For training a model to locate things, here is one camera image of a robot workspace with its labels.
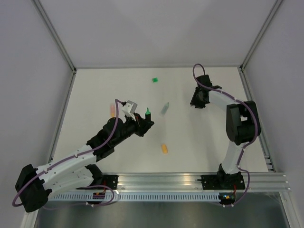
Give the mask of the dark green highlighter pen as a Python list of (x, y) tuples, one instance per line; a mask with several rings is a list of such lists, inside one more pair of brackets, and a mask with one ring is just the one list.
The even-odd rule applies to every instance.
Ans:
[(146, 109), (145, 120), (148, 122), (152, 121), (152, 116), (151, 116), (151, 112), (150, 112), (149, 108)]

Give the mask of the translucent green highlighter pen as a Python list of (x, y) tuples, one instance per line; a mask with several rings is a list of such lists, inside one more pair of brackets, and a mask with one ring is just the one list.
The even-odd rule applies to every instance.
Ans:
[(160, 117), (164, 117), (164, 116), (166, 115), (166, 113), (167, 113), (169, 107), (170, 107), (170, 103), (167, 102), (167, 103), (162, 107), (162, 109), (160, 110), (159, 116), (160, 116)]

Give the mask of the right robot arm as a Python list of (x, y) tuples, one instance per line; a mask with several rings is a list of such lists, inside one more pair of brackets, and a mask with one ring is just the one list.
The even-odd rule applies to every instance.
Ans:
[(245, 182), (240, 162), (245, 149), (261, 133), (256, 103), (241, 101), (213, 85), (208, 75), (195, 78), (197, 86), (190, 105), (203, 109), (213, 104), (226, 114), (228, 149), (216, 174), (202, 175), (199, 181), (204, 190), (244, 190)]

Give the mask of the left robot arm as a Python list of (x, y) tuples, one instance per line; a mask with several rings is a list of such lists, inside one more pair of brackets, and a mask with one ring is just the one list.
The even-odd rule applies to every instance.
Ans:
[(135, 113), (134, 118), (111, 118), (103, 128), (87, 143), (57, 162), (39, 167), (24, 166), (15, 184), (20, 199), (19, 206), (26, 212), (43, 207), (47, 201), (60, 193), (89, 186), (98, 189), (103, 184), (103, 174), (96, 163), (114, 152), (114, 148), (133, 134), (143, 137), (154, 125), (151, 113), (142, 118)]

